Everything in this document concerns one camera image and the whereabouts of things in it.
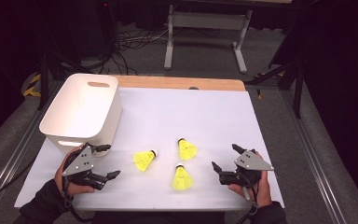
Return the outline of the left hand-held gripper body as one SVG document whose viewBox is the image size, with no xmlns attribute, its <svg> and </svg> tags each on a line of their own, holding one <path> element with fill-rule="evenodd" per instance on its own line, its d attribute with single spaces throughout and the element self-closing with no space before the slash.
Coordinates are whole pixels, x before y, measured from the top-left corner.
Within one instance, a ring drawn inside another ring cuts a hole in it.
<svg viewBox="0 0 358 224">
<path fill-rule="evenodd" d="M 96 175 L 92 172 L 94 156 L 91 151 L 92 145 L 86 143 L 80 150 L 72 152 L 63 166 L 63 182 L 74 183 L 79 186 L 90 186 L 101 190 L 106 183 L 105 176 Z"/>
</svg>

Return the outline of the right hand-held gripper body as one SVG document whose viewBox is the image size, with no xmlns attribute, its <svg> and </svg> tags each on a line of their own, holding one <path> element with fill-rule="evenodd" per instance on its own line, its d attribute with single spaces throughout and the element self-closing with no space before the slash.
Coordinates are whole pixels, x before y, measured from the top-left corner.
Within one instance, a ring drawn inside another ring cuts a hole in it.
<svg viewBox="0 0 358 224">
<path fill-rule="evenodd" d="M 235 171 L 218 169 L 221 185 L 236 184 L 247 189 L 253 187 L 260 179 L 262 171 L 273 171 L 274 167 L 255 154 L 255 150 L 245 150 L 234 161 Z"/>
</svg>

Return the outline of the yellow shuttlecock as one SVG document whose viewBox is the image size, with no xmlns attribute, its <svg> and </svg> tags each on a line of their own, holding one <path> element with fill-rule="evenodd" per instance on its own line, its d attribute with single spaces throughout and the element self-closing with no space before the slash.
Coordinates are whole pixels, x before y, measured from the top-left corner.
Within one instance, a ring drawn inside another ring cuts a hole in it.
<svg viewBox="0 0 358 224">
<path fill-rule="evenodd" d="M 157 157 L 157 155 L 158 152 L 154 149 L 151 149 L 148 151 L 134 153 L 132 159 L 136 168 L 141 172 L 144 172 L 153 161 L 153 159 Z"/>
<path fill-rule="evenodd" d="M 172 181 L 172 187 L 176 190 L 186 190 L 193 186 L 193 179 L 187 172 L 182 163 L 178 163 L 175 167 L 175 174 Z"/>
<path fill-rule="evenodd" d="M 192 143 L 180 138 L 178 140 L 179 156 L 182 160 L 190 160 L 197 155 L 198 148 Z"/>
</svg>

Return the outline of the white plastic storage bin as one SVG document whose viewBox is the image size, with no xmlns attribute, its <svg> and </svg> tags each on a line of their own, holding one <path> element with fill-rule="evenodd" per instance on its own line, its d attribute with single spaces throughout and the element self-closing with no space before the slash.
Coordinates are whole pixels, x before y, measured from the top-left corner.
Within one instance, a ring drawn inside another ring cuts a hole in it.
<svg viewBox="0 0 358 224">
<path fill-rule="evenodd" d="M 115 77 L 73 74 L 54 97 L 39 130 L 63 153 L 86 142 L 111 145 L 122 108 Z"/>
</svg>

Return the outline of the person's left hand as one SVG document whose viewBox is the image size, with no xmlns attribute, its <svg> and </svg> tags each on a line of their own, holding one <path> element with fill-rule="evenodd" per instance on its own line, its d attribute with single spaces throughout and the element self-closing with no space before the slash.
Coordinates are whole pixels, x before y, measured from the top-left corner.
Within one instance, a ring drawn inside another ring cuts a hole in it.
<svg viewBox="0 0 358 224">
<path fill-rule="evenodd" d="M 56 174 L 54 176 L 54 181 L 56 183 L 56 186 L 58 188 L 59 191 L 62 191 L 62 187 L 66 188 L 66 194 L 69 197 L 74 197 L 77 194 L 83 194 L 83 193 L 93 193 L 95 191 L 95 189 L 93 187 L 90 186 L 78 186 L 74 183 L 69 183 L 69 184 L 63 184 L 62 183 L 62 172 L 63 172 L 63 166 L 65 165 L 65 162 L 67 161 L 69 155 L 72 152 L 78 151 L 80 150 L 81 147 L 75 147 L 74 149 L 72 149 L 70 152 L 68 152 L 64 159 L 62 160 L 62 164 L 60 165 L 60 167 L 58 168 L 58 170 L 56 171 Z"/>
</svg>

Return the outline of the person's right hand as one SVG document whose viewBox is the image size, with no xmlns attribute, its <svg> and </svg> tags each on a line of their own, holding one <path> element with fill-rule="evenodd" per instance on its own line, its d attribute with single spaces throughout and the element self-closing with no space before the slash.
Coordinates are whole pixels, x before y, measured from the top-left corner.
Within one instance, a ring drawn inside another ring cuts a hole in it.
<svg viewBox="0 0 358 224">
<path fill-rule="evenodd" d="M 243 187 L 236 184 L 230 184 L 228 188 L 239 194 L 248 203 L 256 203 L 258 208 L 272 203 L 267 171 L 261 172 L 261 178 L 253 189 L 245 191 Z"/>
</svg>

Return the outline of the white board mat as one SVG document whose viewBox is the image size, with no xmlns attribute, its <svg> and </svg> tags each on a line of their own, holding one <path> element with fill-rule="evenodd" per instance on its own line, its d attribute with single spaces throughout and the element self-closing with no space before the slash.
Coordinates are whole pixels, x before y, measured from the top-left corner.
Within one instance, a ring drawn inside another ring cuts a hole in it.
<svg viewBox="0 0 358 224">
<path fill-rule="evenodd" d="M 74 208 L 89 211 L 231 211 L 249 208 L 221 185 L 212 162 L 235 169 L 238 144 L 269 154 L 246 91 L 191 91 L 122 88 L 121 117 L 110 151 L 96 159 L 94 172 L 119 176 L 91 194 L 75 197 Z M 190 160 L 179 156 L 178 140 L 198 148 Z M 154 149 L 158 155 L 141 172 L 134 153 Z M 182 163 L 193 179 L 186 190 L 172 187 L 175 167 Z"/>
</svg>

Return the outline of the black metal stand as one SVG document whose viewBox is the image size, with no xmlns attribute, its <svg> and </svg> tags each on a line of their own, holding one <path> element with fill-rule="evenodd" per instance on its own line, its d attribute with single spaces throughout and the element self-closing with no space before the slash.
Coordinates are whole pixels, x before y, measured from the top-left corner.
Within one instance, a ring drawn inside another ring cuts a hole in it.
<svg viewBox="0 0 358 224">
<path fill-rule="evenodd" d="M 293 110 L 298 119 L 301 118 L 300 115 L 300 104 L 301 104 L 301 95 L 303 90 L 303 81 L 304 75 L 301 68 L 300 62 L 290 62 L 284 65 L 281 65 L 277 68 L 268 71 L 266 74 L 255 77 L 250 81 L 246 81 L 246 85 L 258 85 L 272 77 L 275 77 L 279 74 L 282 74 L 281 79 L 278 81 L 277 87 L 280 91 L 288 91 L 293 83 L 295 85 L 295 93 L 293 99 Z"/>
</svg>

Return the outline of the yellow black striped tape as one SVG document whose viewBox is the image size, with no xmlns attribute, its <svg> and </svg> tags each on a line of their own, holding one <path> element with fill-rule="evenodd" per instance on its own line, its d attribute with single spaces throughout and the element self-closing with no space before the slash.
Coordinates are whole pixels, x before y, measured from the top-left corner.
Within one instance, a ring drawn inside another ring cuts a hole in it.
<svg viewBox="0 0 358 224">
<path fill-rule="evenodd" d="M 37 82 L 40 80 L 41 75 L 40 74 L 36 74 L 32 77 L 32 79 L 30 80 L 27 88 L 25 89 L 25 91 L 22 93 L 23 96 L 33 96 L 33 97 L 40 97 L 41 96 L 41 92 L 37 91 L 35 89 L 35 86 L 37 84 Z"/>
</svg>

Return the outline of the black tripod stand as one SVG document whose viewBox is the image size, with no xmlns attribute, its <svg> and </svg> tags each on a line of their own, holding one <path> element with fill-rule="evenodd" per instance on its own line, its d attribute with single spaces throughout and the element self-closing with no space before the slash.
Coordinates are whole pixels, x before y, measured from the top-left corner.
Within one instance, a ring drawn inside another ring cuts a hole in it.
<svg viewBox="0 0 358 224">
<path fill-rule="evenodd" d="M 39 74 L 41 75 L 41 97 L 38 109 L 41 110 L 48 102 L 48 73 L 51 73 L 58 80 L 64 80 L 66 74 L 62 63 L 66 63 L 70 68 L 77 73 L 91 74 L 91 71 L 86 67 L 75 63 L 55 51 L 45 51 L 40 54 L 39 60 Z"/>
</svg>

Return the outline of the aluminium floor rail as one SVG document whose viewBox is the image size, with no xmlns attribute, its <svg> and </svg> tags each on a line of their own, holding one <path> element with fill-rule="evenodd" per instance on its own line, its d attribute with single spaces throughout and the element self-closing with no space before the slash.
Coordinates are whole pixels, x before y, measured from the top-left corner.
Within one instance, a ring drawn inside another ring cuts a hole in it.
<svg viewBox="0 0 358 224">
<path fill-rule="evenodd" d="M 41 109 L 35 112 L 33 119 L 31 120 L 30 125 L 25 131 L 24 136 L 21 138 L 20 142 L 16 145 L 13 152 L 10 154 L 10 158 L 3 170 L 0 172 L 0 200 L 4 195 L 6 188 L 14 182 L 16 177 L 21 175 L 16 175 L 16 172 L 21 164 L 22 159 L 27 153 L 32 141 L 34 140 L 35 134 L 38 132 L 38 125 L 43 118 L 44 114 L 47 111 L 49 104 L 52 101 L 52 98 L 58 92 L 61 87 L 61 83 L 54 83 L 51 86 L 51 89 L 48 91 L 48 102 Z"/>
<path fill-rule="evenodd" d="M 347 224 L 347 220 L 343 216 L 342 210 L 337 202 L 336 195 L 334 194 L 330 182 L 324 173 L 324 169 L 317 158 L 304 124 L 302 120 L 296 116 L 295 110 L 292 106 L 291 94 L 287 91 L 282 91 L 281 96 L 291 117 L 291 120 L 296 127 L 296 131 L 305 151 L 306 160 L 309 164 L 318 189 L 323 197 L 326 209 L 333 221 L 333 224 Z"/>
</svg>

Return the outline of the grey metal desk frame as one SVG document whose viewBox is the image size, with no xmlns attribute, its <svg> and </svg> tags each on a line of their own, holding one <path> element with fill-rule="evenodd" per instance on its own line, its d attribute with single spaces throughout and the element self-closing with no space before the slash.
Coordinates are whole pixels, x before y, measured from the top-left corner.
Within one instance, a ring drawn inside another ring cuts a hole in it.
<svg viewBox="0 0 358 224">
<path fill-rule="evenodd" d="M 243 15 L 213 14 L 201 12 L 181 12 L 174 9 L 174 5 L 169 6 L 168 14 L 168 41 L 166 45 L 164 68 L 172 68 L 173 56 L 173 28 L 205 28 L 220 30 L 236 30 L 239 36 L 236 42 L 231 44 L 237 65 L 242 74 L 246 74 L 248 69 L 243 58 L 241 48 L 248 31 L 249 24 L 253 15 L 252 10 L 247 10 Z"/>
</svg>

